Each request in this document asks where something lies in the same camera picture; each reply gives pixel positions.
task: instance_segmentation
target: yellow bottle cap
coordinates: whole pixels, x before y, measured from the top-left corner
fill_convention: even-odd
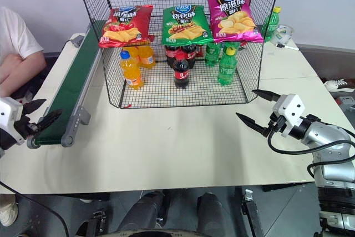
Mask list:
[[[227,50],[226,50],[226,54],[227,54],[228,56],[234,55],[235,52],[236,52],[236,49],[235,49],[234,47],[228,47]]]
[[[275,13],[280,13],[281,7],[274,7],[273,10]]]

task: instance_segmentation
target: red chip bag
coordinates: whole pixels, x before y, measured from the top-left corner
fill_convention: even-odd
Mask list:
[[[152,5],[111,9],[103,28],[99,47],[123,47],[129,44],[150,41],[148,36]]]

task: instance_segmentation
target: potato chip bag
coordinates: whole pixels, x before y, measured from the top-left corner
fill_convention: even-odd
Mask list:
[[[186,46],[212,42],[212,34],[207,23],[204,6],[183,5],[163,11],[162,44]]]
[[[223,41],[263,42],[251,17],[249,0],[207,0],[211,29],[216,43]]]
[[[106,21],[99,47],[123,47],[151,40],[148,35],[152,5],[111,9]]]

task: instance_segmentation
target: pink chip bag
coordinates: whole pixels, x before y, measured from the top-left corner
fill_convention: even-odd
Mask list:
[[[211,29],[216,43],[223,41],[263,42],[251,17],[249,0],[208,0]]]

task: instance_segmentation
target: blue bottle cap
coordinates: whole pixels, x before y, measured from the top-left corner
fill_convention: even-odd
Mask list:
[[[126,51],[126,50],[122,50],[121,51],[121,58],[122,59],[129,59],[130,55],[129,55],[129,52]]]

